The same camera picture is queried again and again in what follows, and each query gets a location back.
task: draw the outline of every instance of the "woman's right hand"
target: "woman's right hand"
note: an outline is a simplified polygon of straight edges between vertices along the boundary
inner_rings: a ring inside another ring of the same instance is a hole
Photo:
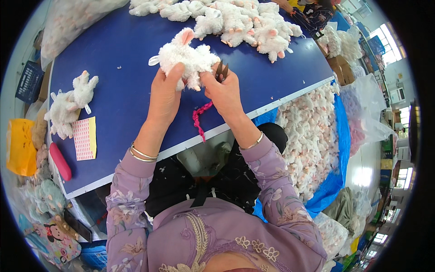
[[[212,66],[213,73],[202,72],[199,74],[205,85],[205,96],[213,101],[225,122],[230,122],[235,116],[244,115],[242,103],[240,102],[239,79],[237,75],[228,69],[227,77],[219,83],[215,79],[218,64]]]

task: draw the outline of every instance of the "sleeve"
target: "sleeve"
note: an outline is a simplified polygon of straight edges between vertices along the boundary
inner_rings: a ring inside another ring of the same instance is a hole
[[[319,30],[322,30],[332,18],[332,12],[328,9],[317,10],[313,12],[312,16],[307,17],[298,8],[294,7],[289,15],[295,20],[296,24],[304,27],[310,35],[314,35]]]
[[[143,212],[155,165],[139,161],[127,151],[115,169],[106,197],[107,271],[147,271],[148,221]]]
[[[311,219],[286,170],[282,155],[267,137],[248,150],[241,150],[246,163],[258,179],[263,215],[269,223],[286,230],[321,257],[327,257],[319,229]]]

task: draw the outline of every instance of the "tiled floor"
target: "tiled floor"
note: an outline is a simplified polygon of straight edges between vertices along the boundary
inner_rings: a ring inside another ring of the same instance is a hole
[[[361,146],[349,159],[345,186],[356,191],[368,189],[368,198],[372,199],[379,186],[380,165],[381,143]]]

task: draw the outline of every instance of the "woman's left hand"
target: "woman's left hand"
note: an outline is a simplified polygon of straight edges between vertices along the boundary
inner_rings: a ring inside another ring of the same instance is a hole
[[[150,106],[147,121],[155,125],[164,126],[165,129],[174,121],[180,106],[181,92],[176,91],[177,82],[184,73],[184,64],[176,64],[168,76],[161,68],[151,84]]]
[[[284,9],[288,13],[293,11],[293,7],[287,2],[287,0],[272,0],[272,2],[277,3],[281,9]]]

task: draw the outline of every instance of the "lavender blouse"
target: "lavender blouse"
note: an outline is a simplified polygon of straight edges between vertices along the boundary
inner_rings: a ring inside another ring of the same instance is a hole
[[[241,151],[261,188],[264,223],[240,207],[207,198],[174,205],[148,228],[145,211],[155,163],[129,151],[116,167],[107,201],[107,270],[200,272],[216,254],[245,256],[260,271],[321,271],[326,261],[319,230],[299,201],[278,148],[267,137]]]

